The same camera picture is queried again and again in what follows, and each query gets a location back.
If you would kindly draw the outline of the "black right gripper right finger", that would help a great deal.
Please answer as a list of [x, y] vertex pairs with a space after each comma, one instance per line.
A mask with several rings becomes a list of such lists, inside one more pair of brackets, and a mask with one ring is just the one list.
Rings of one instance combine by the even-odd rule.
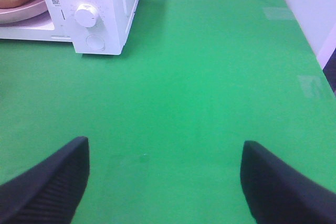
[[335, 193], [256, 141], [245, 141], [240, 183], [257, 223], [335, 223]]

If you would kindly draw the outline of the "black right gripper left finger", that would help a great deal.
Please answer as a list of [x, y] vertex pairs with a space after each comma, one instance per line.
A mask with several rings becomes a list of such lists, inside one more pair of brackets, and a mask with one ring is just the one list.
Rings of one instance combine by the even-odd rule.
[[1, 223], [71, 223], [89, 174], [89, 140], [80, 136], [1, 185]]

